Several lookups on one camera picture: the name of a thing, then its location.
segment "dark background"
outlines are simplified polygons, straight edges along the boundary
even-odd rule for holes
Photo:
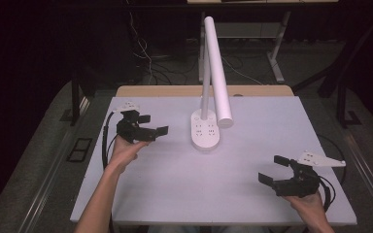
[[[217,14],[219,18],[234,16]],[[199,12],[139,12],[136,16],[139,33],[147,41],[176,48],[171,52],[178,56],[183,55],[185,38],[199,35]],[[248,11],[236,20],[251,18],[254,13]],[[340,1],[331,9],[295,11],[286,41],[348,43],[372,20],[373,1]],[[112,10],[65,13],[52,1],[0,0],[0,192],[51,100],[73,73],[78,74],[85,95],[141,79],[132,55],[137,49],[134,35],[127,22],[128,14]],[[373,113],[373,32],[346,74],[349,87]]]

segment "desk lamp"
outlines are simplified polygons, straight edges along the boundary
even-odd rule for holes
[[[190,133],[193,145],[198,150],[214,149],[220,141],[220,128],[228,128],[234,123],[229,107],[225,75],[220,59],[217,32],[214,20],[205,20],[204,81],[201,108],[190,117]],[[214,91],[216,114],[208,109],[210,82]]]

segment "human hand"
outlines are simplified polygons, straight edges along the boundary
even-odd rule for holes
[[[312,233],[333,233],[334,230],[326,219],[320,192],[305,197],[284,196],[290,205],[296,209],[302,220]]]
[[[107,166],[122,173],[125,171],[126,166],[135,160],[138,155],[137,152],[147,146],[150,142],[137,142],[134,144],[128,143],[126,140],[122,139],[120,135],[117,135],[114,143],[114,149],[112,152],[111,160]]]

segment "human arm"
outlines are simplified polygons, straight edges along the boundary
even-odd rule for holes
[[[285,196],[284,199],[290,202],[290,205],[296,209],[299,216],[307,224],[311,233],[333,233],[334,230],[326,219],[325,211],[322,206],[320,193],[308,195],[305,197]]]
[[[117,136],[113,154],[96,186],[84,212],[78,221],[75,232],[107,232],[115,190],[120,174],[125,167],[137,158],[137,152],[149,142],[130,144]]]

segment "floor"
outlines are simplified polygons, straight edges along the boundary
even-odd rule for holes
[[[298,84],[327,67],[339,54],[341,42],[283,43],[278,63],[285,84]],[[221,40],[227,84],[276,84],[266,52],[271,41]],[[186,56],[174,58],[165,50],[150,50],[152,63],[141,60],[146,84],[200,84],[198,44],[186,41]],[[373,116],[356,95],[349,91],[347,110],[354,111],[361,125],[342,128],[335,119],[336,94],[322,99],[317,94],[321,81],[297,91],[319,136],[327,156],[345,157],[348,167],[342,185],[357,216],[357,225],[336,226],[336,232],[373,232]],[[0,196],[0,232],[71,232],[69,220],[91,150],[102,127],[113,89],[99,89],[84,99],[79,121],[70,126],[65,117],[71,109],[68,83],[53,99],[11,179]],[[66,161],[78,139],[92,139],[85,161]],[[342,180],[341,169],[334,172]],[[121,232],[136,232],[133,226],[120,226]],[[271,232],[302,232],[302,226],[270,227]]]

